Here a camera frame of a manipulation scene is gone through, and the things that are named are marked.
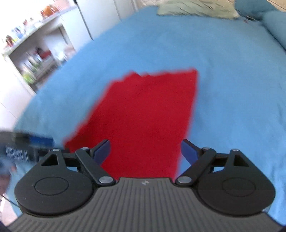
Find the red knit sweater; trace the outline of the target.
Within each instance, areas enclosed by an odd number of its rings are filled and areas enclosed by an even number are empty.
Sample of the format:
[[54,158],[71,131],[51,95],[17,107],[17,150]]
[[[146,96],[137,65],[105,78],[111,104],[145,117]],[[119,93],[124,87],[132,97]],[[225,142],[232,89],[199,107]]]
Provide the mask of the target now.
[[77,131],[65,141],[74,152],[109,140],[102,168],[113,178],[174,178],[193,114],[195,69],[114,81]]

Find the blue bed sheet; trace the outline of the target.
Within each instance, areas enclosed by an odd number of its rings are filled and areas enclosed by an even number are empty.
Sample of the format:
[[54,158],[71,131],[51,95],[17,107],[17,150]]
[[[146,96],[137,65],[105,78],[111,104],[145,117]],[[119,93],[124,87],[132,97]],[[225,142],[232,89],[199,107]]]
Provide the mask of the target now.
[[187,138],[240,149],[274,184],[269,215],[285,224],[285,50],[258,21],[158,16],[146,7],[83,47],[38,91],[16,130],[61,143],[108,84],[131,70],[196,68]]

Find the red box on shelf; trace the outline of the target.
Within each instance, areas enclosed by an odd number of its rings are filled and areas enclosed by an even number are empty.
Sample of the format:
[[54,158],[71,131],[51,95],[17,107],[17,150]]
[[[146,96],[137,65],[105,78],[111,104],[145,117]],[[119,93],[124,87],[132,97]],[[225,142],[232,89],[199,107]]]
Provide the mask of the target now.
[[50,50],[38,51],[37,53],[38,53],[39,57],[40,57],[42,60],[45,60],[46,58],[48,58],[48,57],[51,56],[51,51],[50,51]]

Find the white shelf unit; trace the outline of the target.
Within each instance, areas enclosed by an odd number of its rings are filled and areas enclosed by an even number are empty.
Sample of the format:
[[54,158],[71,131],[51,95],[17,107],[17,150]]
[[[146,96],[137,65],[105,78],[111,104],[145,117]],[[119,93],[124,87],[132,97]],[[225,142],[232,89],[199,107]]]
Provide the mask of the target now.
[[[36,92],[54,70],[92,39],[74,1],[13,1],[17,20],[5,32],[3,56]],[[38,51],[51,51],[42,60]]]

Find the white wardrobe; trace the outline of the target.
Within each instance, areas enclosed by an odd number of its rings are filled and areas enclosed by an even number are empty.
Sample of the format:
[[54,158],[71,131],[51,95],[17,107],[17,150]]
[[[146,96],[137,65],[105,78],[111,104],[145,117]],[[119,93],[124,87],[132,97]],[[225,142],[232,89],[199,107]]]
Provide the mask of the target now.
[[137,2],[132,0],[77,0],[74,3],[92,40],[138,11]]

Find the teal rolled duvet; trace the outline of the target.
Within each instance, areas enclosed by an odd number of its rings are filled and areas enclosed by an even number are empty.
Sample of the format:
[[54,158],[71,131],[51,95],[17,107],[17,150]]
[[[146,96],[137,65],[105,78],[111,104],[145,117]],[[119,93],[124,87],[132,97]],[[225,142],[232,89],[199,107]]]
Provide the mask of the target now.
[[263,25],[270,34],[285,49],[286,45],[286,15],[281,11],[269,11],[263,14]]

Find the green pillow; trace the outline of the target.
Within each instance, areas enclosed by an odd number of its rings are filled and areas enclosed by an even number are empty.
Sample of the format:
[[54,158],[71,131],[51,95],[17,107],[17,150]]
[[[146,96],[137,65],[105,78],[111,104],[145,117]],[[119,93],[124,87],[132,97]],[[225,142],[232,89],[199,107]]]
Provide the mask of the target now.
[[159,5],[159,16],[203,16],[236,19],[240,15],[230,1],[166,1]]

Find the teal pillow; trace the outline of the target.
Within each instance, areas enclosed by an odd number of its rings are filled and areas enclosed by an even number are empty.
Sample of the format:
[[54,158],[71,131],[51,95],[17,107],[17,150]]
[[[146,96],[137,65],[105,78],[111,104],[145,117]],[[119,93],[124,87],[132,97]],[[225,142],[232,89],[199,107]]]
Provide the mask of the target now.
[[261,20],[263,14],[270,11],[278,11],[267,0],[235,0],[235,9],[240,16]]

